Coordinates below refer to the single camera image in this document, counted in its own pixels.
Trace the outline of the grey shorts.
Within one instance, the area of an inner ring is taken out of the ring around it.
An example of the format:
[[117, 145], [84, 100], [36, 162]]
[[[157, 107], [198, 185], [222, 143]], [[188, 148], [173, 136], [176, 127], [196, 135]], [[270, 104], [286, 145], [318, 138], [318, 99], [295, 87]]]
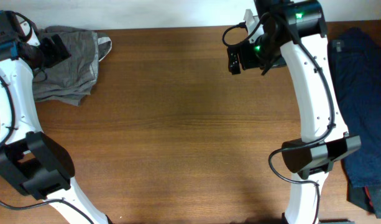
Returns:
[[71, 57], [33, 81], [35, 101], [58, 100], [80, 106], [98, 81], [99, 63], [112, 50], [112, 40], [104, 32], [65, 26], [50, 26], [40, 31], [40, 38], [59, 35]]

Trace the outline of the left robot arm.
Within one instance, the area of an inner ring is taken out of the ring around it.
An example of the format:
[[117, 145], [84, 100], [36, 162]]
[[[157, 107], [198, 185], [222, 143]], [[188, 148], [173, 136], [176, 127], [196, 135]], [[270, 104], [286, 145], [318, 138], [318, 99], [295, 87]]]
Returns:
[[70, 54], [58, 35], [36, 46], [15, 38], [0, 44], [0, 176], [23, 196], [51, 205], [69, 223], [110, 223], [81, 190], [67, 150], [40, 127], [32, 93], [34, 70]]

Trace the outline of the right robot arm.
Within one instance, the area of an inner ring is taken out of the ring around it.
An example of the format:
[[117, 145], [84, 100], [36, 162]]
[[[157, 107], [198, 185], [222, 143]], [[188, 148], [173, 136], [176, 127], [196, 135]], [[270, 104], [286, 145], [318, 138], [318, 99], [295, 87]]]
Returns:
[[290, 200], [282, 223], [318, 223], [321, 190], [334, 163], [360, 149], [349, 134], [337, 103], [328, 60], [327, 25], [318, 1], [256, 1], [238, 28], [247, 37], [227, 44], [234, 74], [287, 67], [300, 112], [301, 136], [284, 142], [282, 155], [291, 177]]

